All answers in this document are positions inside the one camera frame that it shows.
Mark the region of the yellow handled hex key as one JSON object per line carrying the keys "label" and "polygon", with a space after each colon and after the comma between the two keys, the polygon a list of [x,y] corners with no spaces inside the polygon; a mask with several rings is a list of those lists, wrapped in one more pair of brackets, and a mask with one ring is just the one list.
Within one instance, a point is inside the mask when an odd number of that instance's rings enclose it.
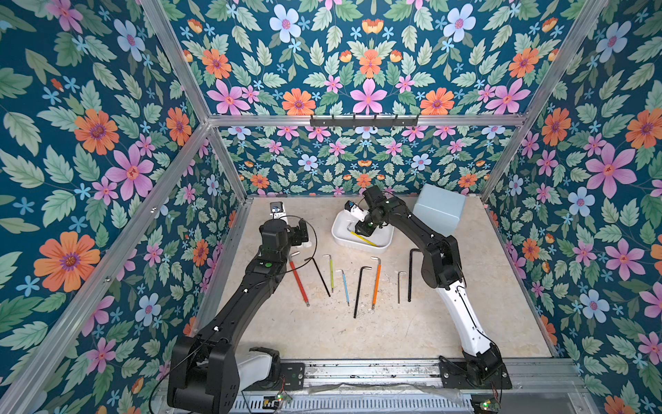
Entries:
{"label": "yellow handled hex key", "polygon": [[353,232],[353,231],[349,231],[349,233],[350,233],[352,236],[357,237],[358,239],[360,239],[361,241],[363,241],[364,243],[366,243],[366,244],[368,244],[368,245],[370,245],[370,246],[378,247],[378,245],[377,245],[376,243],[373,243],[372,241],[369,241],[365,236],[360,236],[360,235],[358,235],[357,233],[355,233],[355,232]]}

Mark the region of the blue handled hex key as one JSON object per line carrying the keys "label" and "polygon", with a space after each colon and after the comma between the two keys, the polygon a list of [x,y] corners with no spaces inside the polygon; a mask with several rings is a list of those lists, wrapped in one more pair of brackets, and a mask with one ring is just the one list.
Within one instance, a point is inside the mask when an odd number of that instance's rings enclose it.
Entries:
{"label": "blue handled hex key", "polygon": [[345,294],[345,300],[346,300],[347,305],[350,306],[351,301],[350,301],[350,296],[349,296],[347,275],[346,275],[345,271],[342,270],[342,269],[338,269],[336,272],[339,272],[340,275],[341,275],[343,291],[344,291],[344,294]]}

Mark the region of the green handled hex key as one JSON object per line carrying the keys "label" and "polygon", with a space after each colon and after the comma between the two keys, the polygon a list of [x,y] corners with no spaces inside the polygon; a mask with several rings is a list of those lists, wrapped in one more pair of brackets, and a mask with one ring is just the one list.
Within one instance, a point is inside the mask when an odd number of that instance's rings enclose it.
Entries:
{"label": "green handled hex key", "polygon": [[331,293],[334,292],[335,284],[334,284],[334,261],[332,255],[325,254],[322,257],[325,257],[328,259],[329,262],[329,282],[330,282],[330,288],[331,288]]}

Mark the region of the small silver hex key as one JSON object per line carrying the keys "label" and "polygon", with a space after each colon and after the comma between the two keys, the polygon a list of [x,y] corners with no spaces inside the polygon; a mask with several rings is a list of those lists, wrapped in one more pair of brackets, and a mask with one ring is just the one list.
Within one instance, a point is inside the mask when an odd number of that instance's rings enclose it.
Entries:
{"label": "small silver hex key", "polygon": [[397,274],[397,303],[400,305],[402,301],[402,280],[405,279],[409,275],[408,272],[405,271],[398,271]]}

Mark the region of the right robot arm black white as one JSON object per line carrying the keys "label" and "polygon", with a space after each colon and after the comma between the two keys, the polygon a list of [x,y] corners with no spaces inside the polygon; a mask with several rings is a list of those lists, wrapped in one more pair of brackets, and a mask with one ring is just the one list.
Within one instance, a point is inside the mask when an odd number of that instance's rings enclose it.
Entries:
{"label": "right robot arm black white", "polygon": [[454,236],[444,236],[424,224],[406,203],[396,196],[388,197],[372,186],[364,191],[365,209],[348,201],[344,209],[358,219],[354,232],[370,237],[376,229],[390,225],[407,236],[422,253],[421,274],[426,284],[435,289],[446,305],[460,336],[464,365],[457,366],[441,358],[464,374],[472,386],[485,386],[505,371],[498,345],[489,338],[479,322],[467,295],[459,245]]}

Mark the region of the orange handled hex key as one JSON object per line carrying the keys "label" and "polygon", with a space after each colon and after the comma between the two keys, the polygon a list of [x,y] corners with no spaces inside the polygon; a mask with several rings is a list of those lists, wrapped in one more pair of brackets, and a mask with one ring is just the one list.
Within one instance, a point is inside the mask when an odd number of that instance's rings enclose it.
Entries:
{"label": "orange handled hex key", "polygon": [[382,260],[378,256],[372,256],[371,259],[374,260],[377,265],[373,294],[372,294],[372,304],[371,304],[371,310],[375,311],[379,297],[379,283],[380,283],[381,271],[382,271]]}

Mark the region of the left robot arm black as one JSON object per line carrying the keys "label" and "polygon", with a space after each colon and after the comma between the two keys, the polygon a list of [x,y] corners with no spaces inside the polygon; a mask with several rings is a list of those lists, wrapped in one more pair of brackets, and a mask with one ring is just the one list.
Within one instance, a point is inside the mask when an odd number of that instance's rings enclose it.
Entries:
{"label": "left robot arm black", "polygon": [[287,273],[293,247],[310,241],[308,222],[297,226],[273,218],[260,226],[261,244],[228,303],[194,336],[181,336],[172,349],[167,405],[192,413],[228,413],[251,386],[282,382],[279,351],[253,347],[239,357],[237,345],[260,307]]}

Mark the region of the large black hex key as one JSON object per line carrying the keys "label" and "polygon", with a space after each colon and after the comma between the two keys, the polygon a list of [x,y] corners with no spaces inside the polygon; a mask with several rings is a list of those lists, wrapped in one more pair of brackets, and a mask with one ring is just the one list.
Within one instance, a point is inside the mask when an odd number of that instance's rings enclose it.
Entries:
{"label": "large black hex key", "polygon": [[412,248],[409,253],[408,260],[408,289],[407,289],[407,300],[408,302],[412,301],[413,296],[413,276],[414,276],[414,256],[416,254],[422,253],[418,248]]}

